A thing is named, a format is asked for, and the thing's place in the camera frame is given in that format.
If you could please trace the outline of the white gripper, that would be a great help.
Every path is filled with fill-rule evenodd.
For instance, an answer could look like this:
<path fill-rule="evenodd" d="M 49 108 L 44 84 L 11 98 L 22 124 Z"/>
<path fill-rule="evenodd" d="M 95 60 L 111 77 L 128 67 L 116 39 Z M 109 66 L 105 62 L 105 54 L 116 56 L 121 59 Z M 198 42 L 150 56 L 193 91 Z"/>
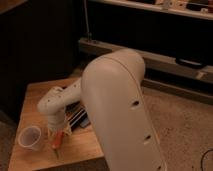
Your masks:
<path fill-rule="evenodd" d="M 59 131 L 62 131 L 68 136 L 72 134 L 72 130 L 65 114 L 48 116 L 47 128 L 49 140 L 52 140 Z"/>

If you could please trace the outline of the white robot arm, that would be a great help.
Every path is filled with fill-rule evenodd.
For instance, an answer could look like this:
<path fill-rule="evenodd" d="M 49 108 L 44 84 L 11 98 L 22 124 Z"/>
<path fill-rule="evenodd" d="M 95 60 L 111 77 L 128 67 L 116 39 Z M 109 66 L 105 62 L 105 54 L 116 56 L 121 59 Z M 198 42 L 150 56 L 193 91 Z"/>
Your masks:
<path fill-rule="evenodd" d="M 122 49 L 91 61 L 65 89 L 54 87 L 38 102 L 52 131 L 65 125 L 65 107 L 82 101 L 110 171 L 167 171 L 140 83 L 145 62 Z"/>

